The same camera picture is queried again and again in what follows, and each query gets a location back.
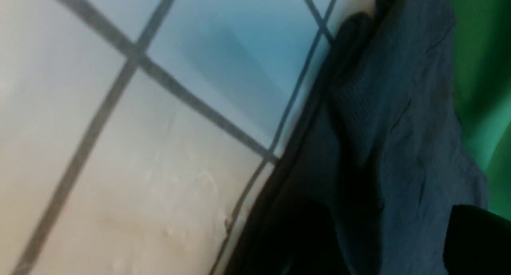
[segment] grout line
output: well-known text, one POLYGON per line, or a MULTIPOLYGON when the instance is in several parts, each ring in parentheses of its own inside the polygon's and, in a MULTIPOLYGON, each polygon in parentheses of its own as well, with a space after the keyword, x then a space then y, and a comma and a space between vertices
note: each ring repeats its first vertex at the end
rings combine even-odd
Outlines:
POLYGON ((316 48, 319 44, 320 39, 321 39, 321 30, 318 30, 316 33, 316 36, 314 37, 314 40, 312 41, 311 48, 309 49, 309 53, 307 55, 307 58, 305 59, 305 63, 303 64, 303 68, 301 69, 300 76, 298 77, 298 80, 296 81, 296 85, 294 86, 293 93, 291 94, 291 97, 290 97, 289 102, 286 106, 286 109, 283 112, 281 121, 279 122, 279 126, 277 127, 277 131, 275 133, 273 142, 270 145, 271 152, 274 152, 275 148, 277 147, 277 144, 279 144, 279 139, 281 138, 283 128, 286 124, 289 113, 291 112, 291 109, 293 108, 296 97, 298 96, 298 93, 301 88, 301 84, 303 83, 303 79, 305 78, 305 75, 307 74, 307 71, 309 70, 309 66, 311 64, 312 57, 314 56, 314 52, 316 51, 316 48))
POLYGON ((309 8, 309 11, 311 12, 312 17, 314 17, 314 19, 316 20, 316 23, 319 26, 319 30, 323 33, 323 35, 325 35, 325 37, 327 37, 328 42, 330 42, 330 44, 333 44, 334 37, 332 36, 329 29, 327 28, 327 21, 323 20, 323 18, 321 17, 321 14, 319 13, 318 9, 316 8, 316 6, 314 5, 314 2, 312 0, 304 0, 304 1, 305 1, 305 4, 307 5, 307 7, 309 8))
POLYGON ((176 79, 165 72, 160 66, 151 61, 148 57, 144 57, 139 61, 140 67, 164 89, 168 90, 172 95, 181 100, 184 104, 194 109, 202 116, 210 119, 210 121, 224 130, 226 133, 234 137, 236 140, 250 148, 252 151, 265 158, 269 162, 275 163, 278 158, 273 152, 268 151, 252 137, 244 133, 239 127, 232 124, 222 114, 217 112, 200 100, 193 93, 188 91, 184 86, 179 84, 176 79))
POLYGON ((57 0, 123 55, 135 52, 135 45, 87 0, 57 0))
POLYGON ((31 272, 42 251, 46 239, 51 232, 51 229, 57 222, 62 208, 64 208, 80 172, 87 162, 89 155, 91 155, 91 151, 95 146, 97 138, 99 137, 136 69, 137 66, 133 61, 127 61, 119 73, 113 87, 108 92, 108 95, 101 104, 101 107, 89 124, 85 136, 82 138, 82 141, 80 142, 71 163, 62 176, 62 179, 60 179, 60 182, 51 197, 51 201, 37 224, 37 227, 25 247, 18 264, 11 273, 12 275, 27 275, 31 272))
POLYGON ((149 48, 152 40, 154 39, 156 32, 158 32, 161 23, 163 23, 166 15, 170 11, 170 8, 175 0, 161 0, 159 6, 156 8, 151 16, 151 19, 144 27, 144 31, 137 42, 137 50, 139 55, 144 55, 146 50, 149 48))
POLYGON ((330 15, 332 15, 332 11, 334 10, 334 6, 337 0, 330 0, 330 4, 328 5, 327 11, 325 12, 325 25, 328 24, 328 20, 330 19, 330 15))
MULTIPOLYGON (((103 37, 112 39, 109 36, 116 36, 115 39, 123 39, 122 36, 118 36, 118 30, 114 28, 100 13, 98 13, 86 0, 58 0, 64 3, 65 6, 71 8, 80 18, 82 18, 89 26, 98 31, 103 37)), ((115 106, 121 99, 123 92, 126 90, 128 83, 135 74, 137 69, 137 59, 141 56, 137 53, 143 53, 149 46, 151 40, 154 38, 163 18, 170 10, 173 0, 161 0, 159 6, 152 14, 148 24, 145 26, 140 39, 137 44, 127 44, 124 41, 121 46, 114 44, 116 48, 122 47, 122 53, 130 55, 127 62, 124 64, 121 72, 115 79, 112 88, 103 100, 100 108, 95 114, 93 120, 89 124, 84 137, 82 138, 77 151, 73 155, 69 166, 64 172, 64 175, 60 179, 60 182, 51 197, 49 204, 44 211, 42 218, 37 224, 35 231, 33 232, 29 242, 25 246, 22 256, 18 260, 12 275, 28 275, 34 265, 37 263, 37 259, 42 252, 42 248, 53 226, 56 224, 62 208, 69 198, 73 187, 75 186, 80 172, 84 168, 88 157, 99 138, 104 126, 110 118, 115 106)), ((115 40, 108 40, 111 43, 115 43, 115 40)))

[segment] dark blue fabric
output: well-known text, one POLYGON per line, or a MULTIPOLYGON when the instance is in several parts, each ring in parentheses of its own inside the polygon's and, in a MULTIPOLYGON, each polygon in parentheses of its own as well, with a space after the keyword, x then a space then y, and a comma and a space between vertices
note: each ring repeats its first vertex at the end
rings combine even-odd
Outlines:
POLYGON ((339 243, 353 274, 443 274, 454 204, 488 207, 454 113, 446 0, 395 0, 330 104, 341 161, 339 243))
POLYGON ((316 82, 327 88, 263 189, 228 273, 446 274, 452 206, 488 207, 487 180, 454 113, 453 10, 446 0, 393 1, 365 48, 367 28, 338 36, 322 71, 333 75, 316 82), (337 261, 312 256, 321 247, 309 242, 323 232, 302 226, 314 221, 335 230, 338 250, 324 256, 337 261))

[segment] bathroom wall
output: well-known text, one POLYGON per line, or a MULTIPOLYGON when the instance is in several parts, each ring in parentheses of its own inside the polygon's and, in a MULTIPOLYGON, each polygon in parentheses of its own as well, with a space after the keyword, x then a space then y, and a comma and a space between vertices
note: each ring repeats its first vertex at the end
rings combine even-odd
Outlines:
POLYGON ((373 6, 0 0, 0 274, 221 273, 341 22, 373 6))

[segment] green cloth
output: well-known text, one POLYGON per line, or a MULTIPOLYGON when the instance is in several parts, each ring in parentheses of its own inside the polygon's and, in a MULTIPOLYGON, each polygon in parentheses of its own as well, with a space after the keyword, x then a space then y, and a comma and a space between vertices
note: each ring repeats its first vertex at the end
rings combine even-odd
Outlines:
POLYGON ((490 210, 511 219, 511 0, 451 2, 463 142, 487 175, 490 210))

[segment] black fabric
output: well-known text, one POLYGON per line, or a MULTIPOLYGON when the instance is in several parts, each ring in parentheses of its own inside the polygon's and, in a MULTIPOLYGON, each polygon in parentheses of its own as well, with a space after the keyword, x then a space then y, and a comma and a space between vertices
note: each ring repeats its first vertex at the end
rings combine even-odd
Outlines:
POLYGON ((454 206, 444 247, 449 275, 509 274, 511 222, 476 206, 454 206))
POLYGON ((452 206, 488 201, 453 109, 453 25, 446 0, 394 0, 374 35, 362 14, 343 25, 226 274, 447 273, 452 206), (319 233, 343 266, 305 261, 319 233))

